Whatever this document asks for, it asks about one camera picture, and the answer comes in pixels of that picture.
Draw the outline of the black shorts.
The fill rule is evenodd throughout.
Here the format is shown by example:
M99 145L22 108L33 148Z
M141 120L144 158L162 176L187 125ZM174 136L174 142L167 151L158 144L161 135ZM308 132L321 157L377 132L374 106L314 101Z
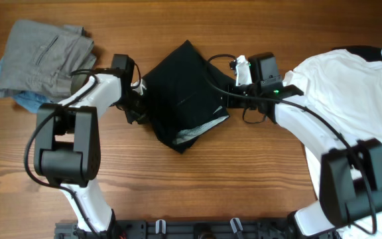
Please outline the black shorts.
M208 63L186 40L143 76L148 118L157 139L178 153L229 114L222 90L235 80Z

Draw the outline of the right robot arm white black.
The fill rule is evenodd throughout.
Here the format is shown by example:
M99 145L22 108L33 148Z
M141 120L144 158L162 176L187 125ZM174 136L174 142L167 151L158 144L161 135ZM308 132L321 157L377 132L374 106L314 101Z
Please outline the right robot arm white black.
M309 105L294 85L258 92L252 86L224 91L233 107L257 108L273 123L287 129L320 162L316 202L288 216L291 238L315 238L357 221L372 219L370 234L377 231L382 212L382 143L375 138L345 135Z

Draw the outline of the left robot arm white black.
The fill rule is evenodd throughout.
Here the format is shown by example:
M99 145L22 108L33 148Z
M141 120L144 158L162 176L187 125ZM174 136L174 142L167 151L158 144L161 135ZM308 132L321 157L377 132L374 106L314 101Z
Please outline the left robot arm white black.
M146 86L142 78L133 82L124 70L87 72L86 76L87 82L69 98L39 108L36 129L25 149L25 170L34 182L58 189L67 198L77 218L71 226L72 237L122 238L97 180L99 119L115 106L130 122L139 121Z

